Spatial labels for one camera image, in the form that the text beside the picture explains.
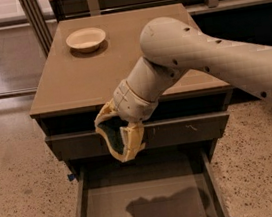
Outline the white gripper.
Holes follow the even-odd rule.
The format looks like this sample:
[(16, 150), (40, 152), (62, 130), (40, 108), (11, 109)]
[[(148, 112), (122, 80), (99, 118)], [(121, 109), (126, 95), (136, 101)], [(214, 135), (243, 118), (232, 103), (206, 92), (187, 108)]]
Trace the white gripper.
[(151, 117), (158, 104), (158, 102), (147, 102), (142, 99), (130, 89), (126, 80), (122, 80), (113, 93), (113, 99), (102, 106), (94, 121), (98, 134), (105, 134), (105, 131), (99, 128), (99, 125), (117, 115), (120, 119), (129, 122), (127, 126), (120, 129), (123, 152), (117, 155), (117, 160), (126, 163), (134, 159), (139, 151), (144, 150), (145, 128), (141, 122)]

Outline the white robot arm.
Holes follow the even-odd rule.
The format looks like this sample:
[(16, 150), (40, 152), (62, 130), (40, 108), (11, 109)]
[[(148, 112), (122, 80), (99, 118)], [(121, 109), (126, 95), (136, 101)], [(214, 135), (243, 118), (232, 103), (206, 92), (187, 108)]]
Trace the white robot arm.
[(143, 56), (94, 121), (110, 154), (121, 162), (145, 148), (144, 121), (164, 91), (191, 69), (272, 103), (272, 46), (214, 38), (170, 17), (148, 22), (139, 40)]

